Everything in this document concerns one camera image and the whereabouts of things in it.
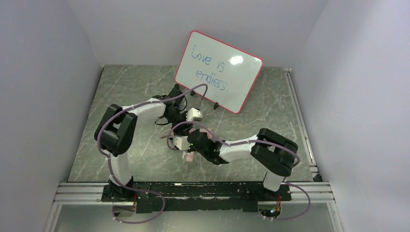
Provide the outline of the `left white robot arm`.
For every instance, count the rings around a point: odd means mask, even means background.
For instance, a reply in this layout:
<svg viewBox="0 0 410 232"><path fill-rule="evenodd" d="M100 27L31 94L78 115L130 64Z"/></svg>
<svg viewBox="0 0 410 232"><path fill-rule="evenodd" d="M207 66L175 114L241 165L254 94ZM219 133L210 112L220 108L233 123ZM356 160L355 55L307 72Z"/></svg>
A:
<svg viewBox="0 0 410 232"><path fill-rule="evenodd" d="M156 95L131 106L111 104L94 133L99 149L109 157L113 176L109 178L112 196L125 200L132 196L133 177L129 171L127 150L130 148L137 123L148 119L165 118L175 126L186 120L187 111L181 109L186 99L178 84L167 95Z"/></svg>

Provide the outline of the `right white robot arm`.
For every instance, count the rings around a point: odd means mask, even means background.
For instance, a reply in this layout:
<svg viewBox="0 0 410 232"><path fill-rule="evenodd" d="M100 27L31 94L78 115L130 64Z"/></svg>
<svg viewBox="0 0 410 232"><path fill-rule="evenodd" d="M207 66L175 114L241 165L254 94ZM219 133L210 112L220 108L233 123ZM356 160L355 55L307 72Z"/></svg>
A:
<svg viewBox="0 0 410 232"><path fill-rule="evenodd" d="M300 162L297 157L298 145L267 128L237 141L219 141L205 129L194 129L189 133L187 141L190 152L199 153L215 165L228 164L237 159L257 160L267 169L263 187L269 191L278 191L283 179L289 177L293 167Z"/></svg>

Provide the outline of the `pink folding umbrella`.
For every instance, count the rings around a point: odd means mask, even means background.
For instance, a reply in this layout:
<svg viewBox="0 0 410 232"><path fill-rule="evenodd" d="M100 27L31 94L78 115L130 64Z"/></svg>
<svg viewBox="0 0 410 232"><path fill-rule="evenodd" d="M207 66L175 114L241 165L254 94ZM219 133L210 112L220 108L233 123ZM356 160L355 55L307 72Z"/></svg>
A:
<svg viewBox="0 0 410 232"><path fill-rule="evenodd" d="M170 147L182 151L182 158L187 162L192 162L194 156L199 154L207 161L219 165L219 148L213 131L208 128L186 128L178 127L175 130L169 129L160 135L166 139Z"/></svg>

